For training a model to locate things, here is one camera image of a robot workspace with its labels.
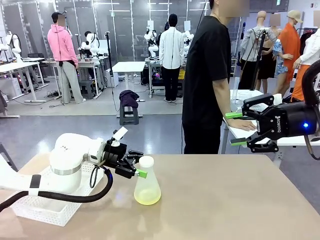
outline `gray jacket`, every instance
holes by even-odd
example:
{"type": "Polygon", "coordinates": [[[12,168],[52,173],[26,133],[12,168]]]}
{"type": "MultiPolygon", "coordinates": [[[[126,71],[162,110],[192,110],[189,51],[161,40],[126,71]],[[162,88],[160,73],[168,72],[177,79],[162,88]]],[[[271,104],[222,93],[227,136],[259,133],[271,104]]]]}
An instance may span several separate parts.
{"type": "MultiPolygon", "coordinates": [[[[257,61],[258,50],[260,47],[261,37],[263,33],[261,28],[264,27],[256,26],[246,31],[246,34],[243,37],[243,41],[240,47],[240,58],[242,58],[243,60],[248,60],[249,62],[257,61]]],[[[266,32],[266,35],[273,43],[276,42],[277,37],[274,35],[270,28],[266,32]]]]}

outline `erlenmeyer flask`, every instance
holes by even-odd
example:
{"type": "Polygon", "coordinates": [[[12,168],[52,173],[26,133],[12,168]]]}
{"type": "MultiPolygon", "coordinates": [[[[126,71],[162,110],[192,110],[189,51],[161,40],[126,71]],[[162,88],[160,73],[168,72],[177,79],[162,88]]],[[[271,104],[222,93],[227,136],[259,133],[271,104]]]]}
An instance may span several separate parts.
{"type": "Polygon", "coordinates": [[[151,156],[143,156],[139,160],[142,171],[147,172],[146,178],[138,177],[134,189],[135,200],[142,205],[152,205],[159,201],[161,190],[154,172],[155,160],[151,156]]]}

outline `white shoe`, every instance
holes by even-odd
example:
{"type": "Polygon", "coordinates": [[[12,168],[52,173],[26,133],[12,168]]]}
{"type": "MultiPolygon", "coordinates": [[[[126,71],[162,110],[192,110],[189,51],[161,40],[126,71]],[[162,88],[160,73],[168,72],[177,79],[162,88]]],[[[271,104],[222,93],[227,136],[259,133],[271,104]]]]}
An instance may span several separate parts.
{"type": "Polygon", "coordinates": [[[84,99],[82,100],[82,102],[77,102],[76,104],[82,104],[82,103],[84,103],[85,101],[87,101],[87,99],[84,98],[84,99]]]}

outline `mannequin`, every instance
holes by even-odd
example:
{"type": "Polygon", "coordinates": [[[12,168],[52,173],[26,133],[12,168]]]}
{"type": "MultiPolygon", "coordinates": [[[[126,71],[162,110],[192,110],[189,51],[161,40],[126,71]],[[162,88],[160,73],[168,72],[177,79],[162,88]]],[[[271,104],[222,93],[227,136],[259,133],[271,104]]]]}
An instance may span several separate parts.
{"type": "MultiPolygon", "coordinates": [[[[250,89],[253,81],[256,80],[257,76],[254,76],[258,51],[261,43],[261,37],[263,31],[261,28],[264,27],[264,22],[267,13],[265,11],[260,11],[256,18],[256,27],[249,29],[241,43],[240,47],[240,63],[241,63],[241,77],[238,89],[250,89]]],[[[269,29],[267,31],[267,36],[272,43],[275,43],[277,37],[269,29]]]]}
{"type": "Polygon", "coordinates": [[[277,57],[275,75],[278,77],[274,94],[282,97],[290,87],[290,81],[294,76],[294,62],[300,57],[300,38],[295,29],[297,23],[303,23],[298,10],[288,12],[288,23],[274,44],[273,54],[277,57]]]}
{"type": "Polygon", "coordinates": [[[316,19],[317,18],[315,16],[313,24],[314,26],[318,26],[318,30],[305,41],[303,55],[301,55],[293,64],[293,69],[299,70],[295,79],[294,90],[291,98],[292,102],[305,100],[302,91],[302,77],[308,68],[320,58],[320,22],[315,22],[316,19]]]}
{"type": "MultiPolygon", "coordinates": [[[[270,29],[276,37],[281,33],[277,26],[271,26],[270,29]]],[[[260,70],[255,85],[255,89],[259,91],[262,82],[264,94],[268,92],[268,78],[275,77],[277,58],[273,55],[273,48],[274,43],[267,37],[263,44],[260,70]]]]}

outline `white robot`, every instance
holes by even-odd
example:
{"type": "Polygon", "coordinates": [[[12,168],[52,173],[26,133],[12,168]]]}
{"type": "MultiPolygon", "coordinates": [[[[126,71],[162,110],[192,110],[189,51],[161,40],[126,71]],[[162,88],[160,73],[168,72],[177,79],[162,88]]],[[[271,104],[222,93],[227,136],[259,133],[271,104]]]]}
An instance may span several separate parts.
{"type": "Polygon", "coordinates": [[[12,43],[13,48],[11,48],[11,51],[13,52],[16,61],[17,62],[22,62],[21,59],[21,47],[20,47],[20,40],[18,35],[12,34],[11,31],[8,31],[6,36],[5,36],[5,44],[0,43],[0,50],[1,51],[7,51],[9,50],[9,47],[12,43]]]}
{"type": "Polygon", "coordinates": [[[86,37],[86,41],[82,42],[81,49],[89,50],[92,53],[93,59],[98,59],[100,43],[97,34],[95,32],[86,31],[84,36],[86,37]]]}
{"type": "Polygon", "coordinates": [[[119,142],[127,131],[124,127],[119,131],[114,131],[114,135],[108,141],[102,138],[91,139],[75,133],[62,134],[56,140],[50,154],[50,174],[44,176],[20,174],[14,171],[0,155],[0,189],[21,191],[0,203],[0,212],[27,195],[74,203],[97,201],[105,196],[112,186],[113,177],[111,171],[106,167],[114,168],[116,174],[128,179],[133,176],[146,178],[145,171],[134,167],[143,153],[129,150],[126,154],[127,145],[119,142]],[[68,195],[74,193],[80,186],[83,162],[96,166],[92,173],[102,167],[107,175],[108,184],[96,195],[68,195]]]}
{"type": "Polygon", "coordinates": [[[149,30],[149,29],[144,35],[144,39],[146,39],[147,42],[149,43],[148,49],[152,58],[155,58],[156,57],[155,52],[159,51],[159,47],[156,44],[156,37],[157,37],[157,33],[154,30],[149,30]]]}
{"type": "Polygon", "coordinates": [[[194,39],[195,35],[194,34],[190,34],[189,31],[185,31],[182,35],[184,37],[183,55],[186,57],[188,55],[188,52],[189,52],[191,41],[192,41],[192,39],[194,39]]]}

